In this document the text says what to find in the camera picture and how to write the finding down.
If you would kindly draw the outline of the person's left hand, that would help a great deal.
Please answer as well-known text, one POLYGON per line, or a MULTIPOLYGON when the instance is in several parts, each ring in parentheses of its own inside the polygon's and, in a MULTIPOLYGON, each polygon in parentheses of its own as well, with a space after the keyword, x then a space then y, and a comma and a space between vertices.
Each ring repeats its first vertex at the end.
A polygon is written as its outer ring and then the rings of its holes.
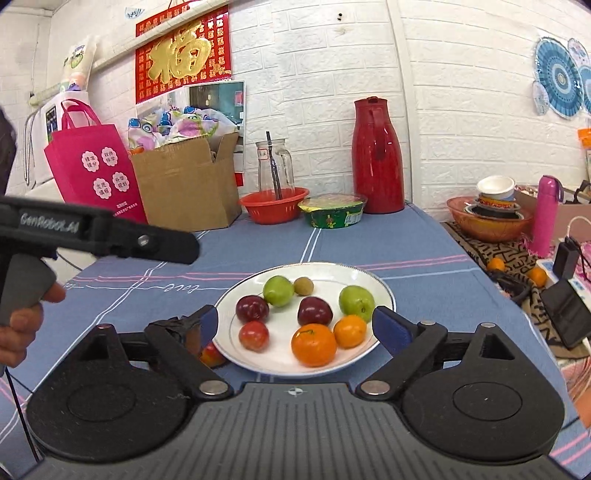
POLYGON ((35 340, 37 332, 43 324, 42 303, 59 303, 65 299, 64 288, 54 283, 42 297, 42 300, 31 307, 15 310, 10 316, 7 326, 0 332, 0 361, 7 367, 17 367, 27 356, 27 348, 35 340))

